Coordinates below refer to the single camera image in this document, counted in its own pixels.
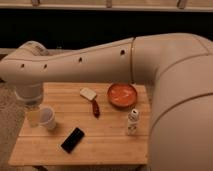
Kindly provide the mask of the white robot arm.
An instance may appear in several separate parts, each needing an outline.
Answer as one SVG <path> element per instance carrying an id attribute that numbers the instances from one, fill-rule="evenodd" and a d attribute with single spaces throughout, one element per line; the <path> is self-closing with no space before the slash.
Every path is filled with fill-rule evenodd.
<path id="1" fill-rule="evenodd" d="M 124 39 L 57 55 L 29 41 L 0 61 L 0 78 L 23 102 L 45 82 L 154 87 L 149 171 L 213 171 L 213 41 L 187 33 Z"/>

